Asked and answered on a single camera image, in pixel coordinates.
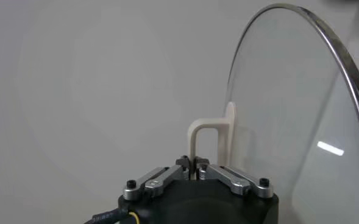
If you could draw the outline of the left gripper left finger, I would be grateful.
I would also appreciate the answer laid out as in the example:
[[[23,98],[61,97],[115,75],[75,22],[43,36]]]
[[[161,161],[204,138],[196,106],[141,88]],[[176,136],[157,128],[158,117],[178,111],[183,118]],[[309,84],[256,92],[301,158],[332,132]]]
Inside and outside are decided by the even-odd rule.
[[[189,157],[183,155],[171,167],[157,167],[136,180],[128,180],[123,189],[123,198],[137,201],[145,192],[151,197],[158,197],[174,180],[189,180],[190,165]]]

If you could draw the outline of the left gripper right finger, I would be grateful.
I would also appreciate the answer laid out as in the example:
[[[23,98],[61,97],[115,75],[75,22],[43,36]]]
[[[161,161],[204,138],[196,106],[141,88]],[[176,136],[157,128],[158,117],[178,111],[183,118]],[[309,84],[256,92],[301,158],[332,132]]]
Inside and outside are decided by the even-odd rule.
[[[218,180],[233,194],[245,196],[251,192],[259,198],[272,198],[274,195],[268,178],[255,178],[234,167],[210,164],[208,159],[199,156],[194,159],[194,168],[198,180]]]

